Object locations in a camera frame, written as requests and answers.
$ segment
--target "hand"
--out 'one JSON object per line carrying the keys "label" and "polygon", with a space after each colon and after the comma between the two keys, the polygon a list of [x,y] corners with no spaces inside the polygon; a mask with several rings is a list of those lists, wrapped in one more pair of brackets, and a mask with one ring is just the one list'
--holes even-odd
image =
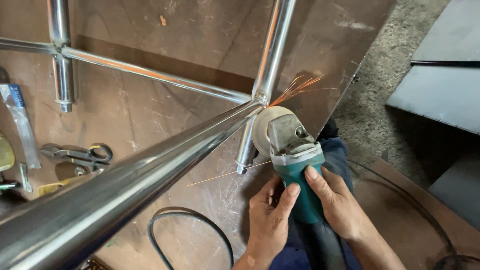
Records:
{"label": "hand", "polygon": [[308,184],[322,201],[324,215],[342,238],[358,241],[376,233],[365,212],[348,190],[342,177],[321,167],[323,177],[309,166],[305,170]]}
{"label": "hand", "polygon": [[277,204],[274,199],[279,188],[281,191],[283,186],[277,176],[250,200],[250,237],[245,254],[239,259],[240,263],[241,260],[246,263],[242,269],[267,269],[287,242],[288,217],[299,196],[300,186],[290,184],[281,191]]}

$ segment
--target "green angle grinder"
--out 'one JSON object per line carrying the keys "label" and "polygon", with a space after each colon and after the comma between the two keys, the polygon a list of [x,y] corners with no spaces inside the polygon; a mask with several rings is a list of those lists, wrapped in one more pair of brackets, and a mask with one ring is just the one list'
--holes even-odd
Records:
{"label": "green angle grinder", "polygon": [[346,269],[340,237],[328,225],[322,203],[305,179],[307,166],[320,172],[325,162],[320,143],[307,133],[292,111],[280,106],[257,115],[252,139],[259,152],[272,159],[285,187],[293,182],[300,185],[291,215],[312,269]]}

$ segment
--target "grinder disc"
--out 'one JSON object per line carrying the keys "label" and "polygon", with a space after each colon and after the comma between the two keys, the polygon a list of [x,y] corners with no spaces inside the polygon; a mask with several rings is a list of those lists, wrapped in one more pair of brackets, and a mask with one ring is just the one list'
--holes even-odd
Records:
{"label": "grinder disc", "polygon": [[270,157],[270,139],[267,135],[268,122],[285,114],[294,113],[285,107],[268,107],[265,110],[261,111],[255,118],[255,121],[253,121],[253,144],[262,155]]}

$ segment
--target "fingernail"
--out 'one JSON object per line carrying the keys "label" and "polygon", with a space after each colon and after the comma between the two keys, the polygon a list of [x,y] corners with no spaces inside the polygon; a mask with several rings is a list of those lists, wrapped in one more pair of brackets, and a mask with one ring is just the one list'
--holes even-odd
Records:
{"label": "fingernail", "polygon": [[297,183],[292,183],[291,185],[288,186],[288,193],[290,195],[296,195],[300,190],[300,185]]}
{"label": "fingernail", "polygon": [[308,167],[307,167],[307,174],[308,174],[308,176],[310,177],[310,179],[312,179],[312,180],[313,180],[313,179],[316,179],[316,178],[318,177],[318,172],[317,172],[317,170],[316,170],[314,167],[312,167],[312,166],[308,166]]}

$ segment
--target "grinder handle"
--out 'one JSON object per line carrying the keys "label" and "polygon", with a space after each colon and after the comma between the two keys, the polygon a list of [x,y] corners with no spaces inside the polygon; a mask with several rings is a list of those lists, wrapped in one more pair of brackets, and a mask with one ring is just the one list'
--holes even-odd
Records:
{"label": "grinder handle", "polygon": [[302,240],[312,270],[346,269],[340,237],[325,219],[322,202],[305,179],[305,168],[312,165],[319,173],[323,156],[291,165],[275,165],[284,186],[300,185],[300,194],[292,209],[295,227]]}

